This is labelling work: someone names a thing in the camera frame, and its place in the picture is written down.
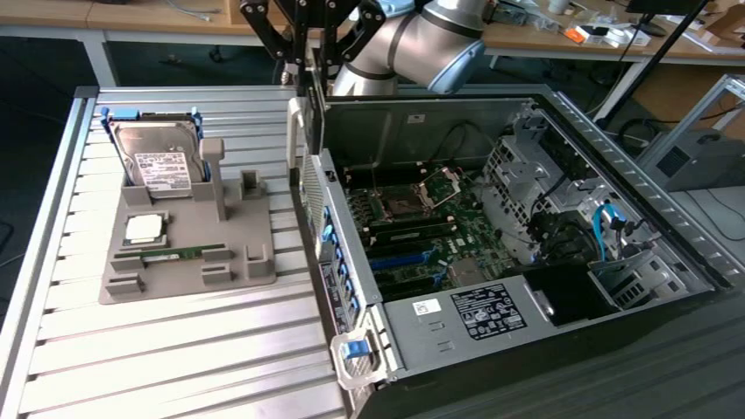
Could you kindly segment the low-profile graphics card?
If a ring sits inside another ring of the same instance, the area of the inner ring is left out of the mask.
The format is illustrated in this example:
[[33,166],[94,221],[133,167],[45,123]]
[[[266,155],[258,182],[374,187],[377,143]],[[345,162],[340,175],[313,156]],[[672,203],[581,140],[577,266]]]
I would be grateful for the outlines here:
[[310,154],[317,155],[322,148],[326,99],[326,62],[317,47],[306,47],[304,61],[298,65],[296,90],[301,98],[308,149]]

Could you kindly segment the grey metal device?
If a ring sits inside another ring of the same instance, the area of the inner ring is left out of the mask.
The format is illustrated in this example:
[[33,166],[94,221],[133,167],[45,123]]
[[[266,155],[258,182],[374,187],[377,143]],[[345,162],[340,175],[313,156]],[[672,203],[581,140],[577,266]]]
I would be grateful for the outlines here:
[[528,21],[528,12],[514,3],[502,0],[486,0],[482,20],[486,24],[522,26]]

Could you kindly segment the wooden desk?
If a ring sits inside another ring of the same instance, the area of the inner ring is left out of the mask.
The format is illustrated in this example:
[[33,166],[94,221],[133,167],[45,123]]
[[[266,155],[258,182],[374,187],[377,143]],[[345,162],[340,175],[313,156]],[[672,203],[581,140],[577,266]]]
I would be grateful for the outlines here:
[[0,36],[69,39],[84,46],[97,84],[118,86],[113,42],[258,46],[248,25],[232,25],[224,0],[0,0]]
[[[609,93],[609,99],[602,103],[594,117],[605,117],[612,107],[629,90],[633,82],[649,67],[658,47],[665,43],[662,38],[654,38],[645,46],[613,48],[608,45],[577,44],[562,31],[542,31],[533,24],[522,26],[492,23],[484,29],[482,40],[486,54],[494,59],[502,57],[558,58],[593,61],[617,61],[629,63],[630,67],[621,75],[621,80]],[[720,65],[745,66],[745,52],[736,55],[721,55],[706,51],[689,39],[680,38],[660,60],[670,65]]]

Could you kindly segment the hard disk with blue carrier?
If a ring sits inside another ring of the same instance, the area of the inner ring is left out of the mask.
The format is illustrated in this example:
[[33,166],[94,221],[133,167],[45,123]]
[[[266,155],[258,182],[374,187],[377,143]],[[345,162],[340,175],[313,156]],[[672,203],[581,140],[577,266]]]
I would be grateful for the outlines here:
[[122,163],[125,184],[145,187],[153,199],[192,196],[192,185],[210,177],[198,152],[204,139],[198,110],[144,113],[104,107],[100,124]]

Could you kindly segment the black RAM slot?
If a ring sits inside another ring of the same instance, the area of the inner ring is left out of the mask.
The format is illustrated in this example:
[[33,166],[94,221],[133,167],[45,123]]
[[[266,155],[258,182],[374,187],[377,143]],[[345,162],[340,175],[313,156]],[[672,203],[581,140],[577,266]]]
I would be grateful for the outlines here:
[[396,230],[425,229],[449,226],[456,221],[450,216],[398,220],[393,222],[378,222],[364,225],[358,231],[362,233],[380,233]]

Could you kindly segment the white flat box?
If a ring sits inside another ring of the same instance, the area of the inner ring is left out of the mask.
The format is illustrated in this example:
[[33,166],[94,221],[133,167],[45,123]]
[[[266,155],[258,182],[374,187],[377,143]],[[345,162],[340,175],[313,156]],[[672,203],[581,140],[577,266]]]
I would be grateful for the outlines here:
[[637,31],[633,27],[609,28],[602,37],[602,42],[613,48],[628,45],[645,47],[649,41],[650,36],[642,31]]

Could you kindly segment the green RAM stick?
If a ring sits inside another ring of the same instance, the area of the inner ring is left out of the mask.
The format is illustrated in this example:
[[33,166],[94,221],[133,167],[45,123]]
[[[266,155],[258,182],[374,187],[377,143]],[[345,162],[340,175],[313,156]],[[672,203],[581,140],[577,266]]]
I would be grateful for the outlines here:
[[169,262],[202,258],[206,251],[225,250],[224,244],[209,244],[181,248],[162,248],[152,250],[118,252],[113,259],[140,258],[144,263]]

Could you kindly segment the blue expansion slot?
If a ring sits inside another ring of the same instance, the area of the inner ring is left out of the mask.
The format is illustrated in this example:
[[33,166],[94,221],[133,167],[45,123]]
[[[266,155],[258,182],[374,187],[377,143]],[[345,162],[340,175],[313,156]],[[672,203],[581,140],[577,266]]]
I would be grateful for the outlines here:
[[425,264],[436,250],[416,252],[398,255],[394,257],[376,258],[369,260],[369,266],[373,271],[400,268],[404,266]]

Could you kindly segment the black monitor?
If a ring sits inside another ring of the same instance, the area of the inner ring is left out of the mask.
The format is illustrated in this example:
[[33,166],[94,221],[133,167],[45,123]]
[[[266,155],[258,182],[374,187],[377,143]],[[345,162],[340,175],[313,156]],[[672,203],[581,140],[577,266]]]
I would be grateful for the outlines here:
[[628,0],[625,11],[636,14],[640,18],[633,27],[646,35],[662,38],[666,30],[652,23],[656,15],[685,16],[696,7],[698,0]]

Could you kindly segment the grey parts rack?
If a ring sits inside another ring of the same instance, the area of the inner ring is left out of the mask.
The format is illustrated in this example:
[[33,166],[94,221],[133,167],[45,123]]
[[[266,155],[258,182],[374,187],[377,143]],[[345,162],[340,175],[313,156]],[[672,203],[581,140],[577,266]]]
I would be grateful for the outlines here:
[[[204,139],[198,152],[210,177],[192,185],[192,196],[153,199],[142,186],[120,188],[98,291],[102,305],[226,291],[276,280],[269,198],[261,175],[248,169],[236,179],[222,178],[225,148],[218,138]],[[164,216],[162,237],[154,244],[124,245],[126,219],[144,214]],[[226,249],[169,262],[113,259],[118,252],[209,244],[224,244]]]

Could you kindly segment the black expansion slot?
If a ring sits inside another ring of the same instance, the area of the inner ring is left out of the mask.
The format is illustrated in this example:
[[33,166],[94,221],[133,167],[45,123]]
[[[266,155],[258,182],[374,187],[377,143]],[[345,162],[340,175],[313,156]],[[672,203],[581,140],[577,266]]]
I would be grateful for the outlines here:
[[437,289],[438,282],[433,276],[418,276],[405,280],[393,280],[378,284],[382,293],[432,292]]

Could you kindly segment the brown cardboard piece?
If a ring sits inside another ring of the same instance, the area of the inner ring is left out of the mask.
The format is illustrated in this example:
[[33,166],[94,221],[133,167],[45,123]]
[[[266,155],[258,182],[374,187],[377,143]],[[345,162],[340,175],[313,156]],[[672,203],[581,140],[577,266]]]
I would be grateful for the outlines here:
[[713,20],[701,30],[704,42],[745,49],[745,0],[713,0],[705,10],[712,12]]

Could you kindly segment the grey computer tower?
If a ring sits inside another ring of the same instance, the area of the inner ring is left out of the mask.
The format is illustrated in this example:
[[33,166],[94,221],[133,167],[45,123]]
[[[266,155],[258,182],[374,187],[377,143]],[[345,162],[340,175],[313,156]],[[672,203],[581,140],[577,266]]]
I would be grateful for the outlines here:
[[745,141],[712,128],[656,139],[640,166],[666,192],[745,186]]

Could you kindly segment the grey power supply unit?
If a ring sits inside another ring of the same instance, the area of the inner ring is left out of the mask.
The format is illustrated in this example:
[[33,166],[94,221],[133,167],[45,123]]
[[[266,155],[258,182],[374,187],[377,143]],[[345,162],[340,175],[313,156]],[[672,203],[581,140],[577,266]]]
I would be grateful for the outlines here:
[[557,333],[521,276],[389,302],[384,312],[406,376]]

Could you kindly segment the metal disk bay bracket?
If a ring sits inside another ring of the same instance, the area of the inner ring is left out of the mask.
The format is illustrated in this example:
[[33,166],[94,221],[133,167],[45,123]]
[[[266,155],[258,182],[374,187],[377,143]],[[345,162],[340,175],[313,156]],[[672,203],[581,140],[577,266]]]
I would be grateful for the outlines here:
[[589,268],[613,304],[622,310],[688,294],[680,277],[652,251],[610,262],[593,262]]

